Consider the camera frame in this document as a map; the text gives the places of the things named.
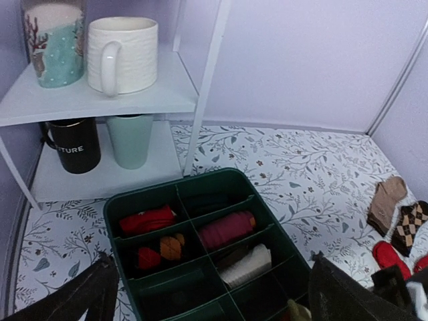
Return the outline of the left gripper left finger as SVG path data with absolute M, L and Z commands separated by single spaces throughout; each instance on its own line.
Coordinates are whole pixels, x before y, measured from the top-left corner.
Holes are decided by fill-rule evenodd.
M 119 273 L 111 255 L 99 259 L 44 299 L 6 320 L 113 320 Z

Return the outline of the striped beige knit sock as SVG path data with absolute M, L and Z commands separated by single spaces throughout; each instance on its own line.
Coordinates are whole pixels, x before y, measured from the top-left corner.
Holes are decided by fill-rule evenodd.
M 291 321 L 311 321 L 312 315 L 309 309 L 307 309 L 305 306 L 298 304 L 292 299 L 289 299 L 288 302 L 288 309 L 287 309 L 287 317 L 286 320 Z

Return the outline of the green divided organizer bin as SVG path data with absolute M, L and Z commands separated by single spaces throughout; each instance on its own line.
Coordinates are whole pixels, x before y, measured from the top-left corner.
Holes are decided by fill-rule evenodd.
M 245 174 L 225 168 L 110 198 L 103 210 L 137 320 L 284 320 L 310 268 Z

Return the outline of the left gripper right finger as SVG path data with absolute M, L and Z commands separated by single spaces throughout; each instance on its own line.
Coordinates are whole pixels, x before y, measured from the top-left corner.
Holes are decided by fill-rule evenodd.
M 323 253 L 312 256 L 308 301 L 313 320 L 418 320 L 364 288 Z

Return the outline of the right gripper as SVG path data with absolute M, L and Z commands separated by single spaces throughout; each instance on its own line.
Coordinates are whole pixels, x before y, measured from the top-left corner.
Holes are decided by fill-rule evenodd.
M 373 292 L 410 312 L 417 318 L 427 317 L 427 268 L 405 279 L 399 266 L 393 265 L 372 276 Z

